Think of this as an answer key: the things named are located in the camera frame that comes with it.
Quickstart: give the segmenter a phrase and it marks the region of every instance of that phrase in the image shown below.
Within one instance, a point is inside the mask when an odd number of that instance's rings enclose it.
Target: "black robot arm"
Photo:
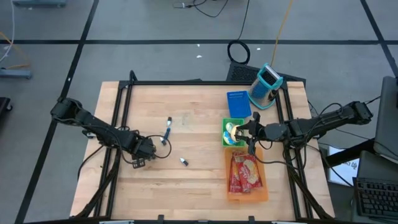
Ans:
[[[79,126],[91,133],[96,134],[100,144],[107,147],[121,148],[132,155],[133,167],[145,165],[142,160],[155,159],[155,146],[150,138],[139,135],[138,131],[116,129],[96,118],[87,110],[84,110],[81,103],[70,98],[59,98],[58,103],[51,110],[52,119],[67,125]]]
[[[321,114],[312,119],[293,119],[284,124],[259,124],[260,114],[253,113],[254,120],[238,126],[237,130],[249,130],[251,137],[236,133],[237,140],[244,140],[249,145],[249,152],[255,152],[257,141],[286,142],[294,147],[303,147],[312,137],[324,135],[327,131],[345,124],[368,124],[373,117],[365,103],[354,101],[340,109]]]

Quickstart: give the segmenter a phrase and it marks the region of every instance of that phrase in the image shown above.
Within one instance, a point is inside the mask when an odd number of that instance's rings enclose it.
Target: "snack bag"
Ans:
[[[235,163],[239,171],[239,180],[243,192],[262,187],[261,178],[256,164],[256,158],[249,154],[235,156]]]
[[[242,155],[242,152],[234,152],[231,158],[231,169],[229,172],[229,192],[238,193],[242,192],[241,181],[239,179],[238,167],[235,163],[235,155]]]

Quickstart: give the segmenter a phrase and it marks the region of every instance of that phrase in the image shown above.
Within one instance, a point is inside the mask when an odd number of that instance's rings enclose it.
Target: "black keyboard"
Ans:
[[[233,81],[254,81],[257,79],[257,74],[259,73],[259,68],[251,67],[235,67],[232,74]]]
[[[359,215],[398,219],[398,182],[368,178],[354,182]]]

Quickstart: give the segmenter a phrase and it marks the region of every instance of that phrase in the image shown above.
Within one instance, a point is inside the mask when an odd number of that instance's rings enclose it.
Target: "green bowl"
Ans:
[[[223,142],[224,147],[243,147],[244,146],[244,141],[240,141],[236,143],[235,145],[229,145],[224,141],[223,134],[226,131],[225,125],[227,123],[233,123],[236,125],[243,125],[244,124],[244,119],[240,118],[223,118],[223,131],[221,132],[221,141]]]

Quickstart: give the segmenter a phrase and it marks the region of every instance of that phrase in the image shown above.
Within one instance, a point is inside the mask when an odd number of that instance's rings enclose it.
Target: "gray floor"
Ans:
[[[16,39],[78,40],[93,1],[70,0],[63,9],[16,9]],[[88,39],[165,40],[235,39],[246,1],[232,0],[221,15],[208,18],[194,9],[173,9],[168,0],[100,0]],[[394,0],[367,0],[386,40],[397,40]],[[203,10],[216,13],[223,1]],[[251,0],[243,39],[275,39],[288,0]],[[11,10],[0,2],[0,32],[11,36]],[[294,1],[282,39],[377,40],[360,1]],[[5,52],[0,45],[0,55]],[[76,45],[20,45],[32,61],[31,80],[0,79],[0,96],[12,98],[14,110],[0,129],[0,223],[15,220],[47,133],[49,111],[59,96]],[[249,45],[249,65],[270,62],[273,45]],[[389,46],[398,57],[398,46]],[[237,59],[244,51],[233,48]],[[21,63],[16,51],[1,64]],[[101,82],[139,80],[225,80],[226,44],[85,45],[68,96],[94,111]],[[318,111],[332,102],[370,100],[379,95],[381,79],[394,76],[380,45],[279,45],[274,68],[307,79],[308,99]],[[378,102],[370,105],[377,117]],[[373,137],[374,121],[342,129]],[[348,147],[361,142],[330,131],[321,142]],[[26,222],[67,218],[76,187],[76,172],[86,138],[79,129],[58,126]]]

